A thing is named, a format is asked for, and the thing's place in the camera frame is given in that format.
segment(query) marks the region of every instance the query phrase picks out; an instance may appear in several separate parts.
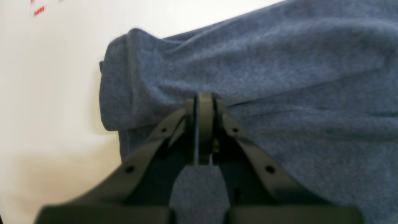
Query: blue fabric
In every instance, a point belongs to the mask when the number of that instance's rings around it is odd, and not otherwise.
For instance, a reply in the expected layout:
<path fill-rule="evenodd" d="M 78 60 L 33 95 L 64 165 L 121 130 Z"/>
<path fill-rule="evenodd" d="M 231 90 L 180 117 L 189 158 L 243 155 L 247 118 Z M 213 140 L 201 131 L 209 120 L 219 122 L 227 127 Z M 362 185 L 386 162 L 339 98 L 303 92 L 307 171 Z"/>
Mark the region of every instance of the blue fabric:
<path fill-rule="evenodd" d="M 133 29 L 106 51 L 102 122 L 125 160 L 186 98 L 216 92 L 305 187 L 396 224 L 397 22 L 395 0 L 289 0 L 164 39 Z M 180 223 L 221 223 L 219 169 L 184 169 L 171 205 Z"/>

